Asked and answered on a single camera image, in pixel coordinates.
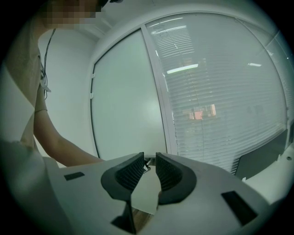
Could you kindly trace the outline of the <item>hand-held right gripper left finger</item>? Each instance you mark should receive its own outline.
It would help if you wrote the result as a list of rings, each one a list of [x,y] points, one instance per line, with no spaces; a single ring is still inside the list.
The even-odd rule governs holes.
[[[136,234],[131,194],[143,175],[142,152],[72,168],[44,161],[72,235]]]

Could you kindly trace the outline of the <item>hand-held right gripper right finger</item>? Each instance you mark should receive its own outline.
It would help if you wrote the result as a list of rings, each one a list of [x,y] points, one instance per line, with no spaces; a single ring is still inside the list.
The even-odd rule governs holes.
[[[142,235],[255,235],[278,203],[226,170],[184,157],[157,153],[161,185],[158,210]]]

